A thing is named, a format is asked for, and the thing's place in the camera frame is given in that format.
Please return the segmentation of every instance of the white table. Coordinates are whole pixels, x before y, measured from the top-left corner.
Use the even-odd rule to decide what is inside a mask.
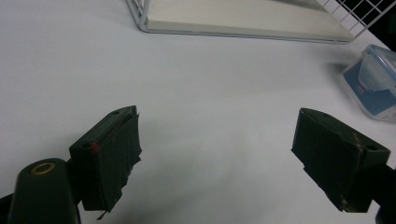
[[[108,112],[137,105],[143,153],[100,223],[374,223],[339,212],[290,152],[300,107],[329,113],[389,149],[394,124],[343,91],[369,44],[140,32],[124,0],[0,3],[0,193]],[[389,166],[396,165],[396,152]],[[100,212],[81,211],[82,223]]]

